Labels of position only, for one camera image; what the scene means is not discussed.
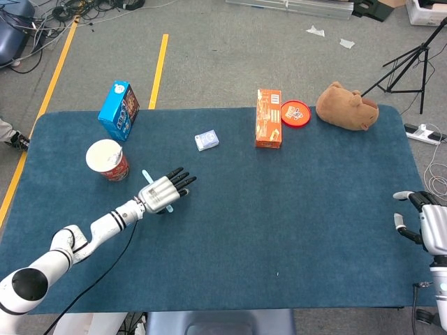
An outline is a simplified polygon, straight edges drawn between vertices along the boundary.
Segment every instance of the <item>cardboard box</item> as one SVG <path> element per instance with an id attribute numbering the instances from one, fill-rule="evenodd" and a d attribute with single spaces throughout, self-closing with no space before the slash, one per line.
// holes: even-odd
<path id="1" fill-rule="evenodd" d="M 128 82 L 116 80 L 98 114 L 98 120 L 114 140 L 125 141 L 140 109 Z"/>
<path id="2" fill-rule="evenodd" d="M 279 149 L 282 142 L 281 91 L 259 89 L 256 104 L 256 146 Z"/>
<path id="3" fill-rule="evenodd" d="M 405 0 L 380 0 L 379 2 L 384 3 L 390 7 L 396 8 L 403 6 L 405 4 Z"/>

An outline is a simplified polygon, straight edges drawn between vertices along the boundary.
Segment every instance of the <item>table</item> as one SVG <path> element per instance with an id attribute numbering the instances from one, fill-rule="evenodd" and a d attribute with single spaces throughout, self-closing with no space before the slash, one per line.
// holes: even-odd
<path id="1" fill-rule="evenodd" d="M 60 112 L 37 123 L 0 245 L 0 275 L 46 252 L 52 234 L 89 225 L 131 199 L 147 169 L 184 166 L 198 180 L 174 212 L 146 215 L 118 265 L 72 312 L 408 306 L 411 284 L 430 280 L 430 256 L 399 236 L 395 211 L 418 215 L 392 194 L 422 184 L 392 107 L 367 132 L 321 121 L 283 126 L 282 148 L 254 147 L 255 109 L 140 111 L 123 143 L 131 171 L 111 183 L 85 152 L 108 134 L 97 112 Z M 218 147 L 194 135 L 214 129 Z M 58 313 L 99 277 L 130 230 L 56 283 L 36 313 Z M 420 304 L 434 306 L 431 289 Z"/>

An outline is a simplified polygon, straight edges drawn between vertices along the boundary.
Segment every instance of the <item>blue carton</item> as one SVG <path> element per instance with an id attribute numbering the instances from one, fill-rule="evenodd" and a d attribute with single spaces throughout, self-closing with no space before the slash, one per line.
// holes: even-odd
<path id="1" fill-rule="evenodd" d="M 115 80 L 98 114 L 98 120 L 114 140 L 125 141 L 131 132 L 140 104 L 128 82 Z"/>

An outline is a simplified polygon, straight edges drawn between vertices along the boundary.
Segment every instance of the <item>white robotic arm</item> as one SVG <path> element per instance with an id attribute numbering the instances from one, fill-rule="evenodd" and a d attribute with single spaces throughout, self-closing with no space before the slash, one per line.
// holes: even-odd
<path id="1" fill-rule="evenodd" d="M 137 222 L 147 211 L 159 213 L 180 197 L 187 195 L 184 187 L 196 180 L 178 177 L 182 167 L 147 185 L 137 197 L 94 221 L 91 241 L 76 225 L 59 230 L 52 238 L 50 250 L 30 264 L 18 269 L 0 282 L 0 335 L 15 335 L 21 317 L 37 307 L 50 287 L 74 264 L 88 258 L 102 243 Z"/>
<path id="2" fill-rule="evenodd" d="M 441 326 L 447 331 L 447 207 L 442 206 L 428 192 L 402 191 L 395 193 L 397 200 L 410 200 L 419 212 L 420 234 L 407 229 L 402 215 L 395 213 L 396 230 L 407 239 L 422 244 L 433 256 L 430 265 Z"/>

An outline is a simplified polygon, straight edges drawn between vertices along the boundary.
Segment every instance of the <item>black fingertip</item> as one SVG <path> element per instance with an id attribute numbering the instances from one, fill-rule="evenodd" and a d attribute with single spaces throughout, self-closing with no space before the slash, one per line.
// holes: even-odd
<path id="1" fill-rule="evenodd" d="M 179 174 L 181 171 L 183 170 L 182 167 L 178 167 L 177 169 L 175 169 L 172 172 L 169 172 L 166 176 L 168 179 L 172 179 L 173 177 L 175 177 L 177 174 Z"/>
<path id="2" fill-rule="evenodd" d="M 181 182 L 180 184 L 176 185 L 175 188 L 176 188 L 177 190 L 181 190 L 182 188 L 184 188 L 185 186 L 189 185 L 190 183 L 192 183 L 192 182 L 195 181 L 196 179 L 197 179 L 197 177 L 189 178 L 189 179 L 187 179 L 187 180 Z"/>
<path id="3" fill-rule="evenodd" d="M 174 179 L 171 179 L 171 182 L 175 185 L 176 183 L 178 183 L 179 181 L 182 181 L 183 179 L 185 179 L 188 176 L 189 176 L 189 172 L 182 173 L 180 176 L 175 177 Z"/>
<path id="4" fill-rule="evenodd" d="M 183 190 L 179 191 L 180 197 L 184 197 L 185 195 L 189 194 L 189 190 L 187 188 L 184 188 Z"/>

